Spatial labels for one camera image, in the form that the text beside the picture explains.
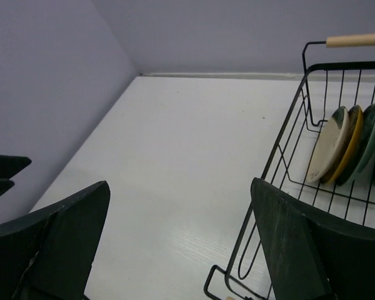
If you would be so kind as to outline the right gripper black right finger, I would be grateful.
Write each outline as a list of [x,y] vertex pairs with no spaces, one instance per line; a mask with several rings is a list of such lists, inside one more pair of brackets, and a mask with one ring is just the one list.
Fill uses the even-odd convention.
[[260,178],[251,206],[276,299],[375,299],[375,229]]

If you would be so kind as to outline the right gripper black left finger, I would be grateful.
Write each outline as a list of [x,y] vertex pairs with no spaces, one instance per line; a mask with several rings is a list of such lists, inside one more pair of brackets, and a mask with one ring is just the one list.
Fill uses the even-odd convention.
[[109,202],[99,181],[0,224],[0,299],[84,299]]

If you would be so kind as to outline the cream translucent plate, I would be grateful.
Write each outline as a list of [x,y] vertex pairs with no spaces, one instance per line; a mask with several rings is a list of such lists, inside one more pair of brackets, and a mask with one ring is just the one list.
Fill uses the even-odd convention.
[[345,106],[334,111],[323,127],[309,162],[307,183],[321,179],[331,168],[344,146],[349,129],[349,113]]

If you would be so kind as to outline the yellow black patterned plate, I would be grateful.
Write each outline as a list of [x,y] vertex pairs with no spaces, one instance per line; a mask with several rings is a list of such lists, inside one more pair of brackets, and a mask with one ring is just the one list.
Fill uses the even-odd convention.
[[349,110],[349,128],[344,140],[344,145],[328,172],[321,178],[321,183],[333,183],[347,168],[348,163],[354,156],[354,150],[361,137],[363,122],[363,110],[360,105],[353,106]]

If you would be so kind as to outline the blue white floral small plate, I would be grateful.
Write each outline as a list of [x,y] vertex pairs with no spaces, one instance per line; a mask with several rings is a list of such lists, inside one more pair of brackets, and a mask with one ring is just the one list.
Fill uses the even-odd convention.
[[342,186],[352,183],[367,166],[375,151],[375,103],[370,104],[363,112],[363,127],[359,141],[346,168],[336,179],[336,184]]

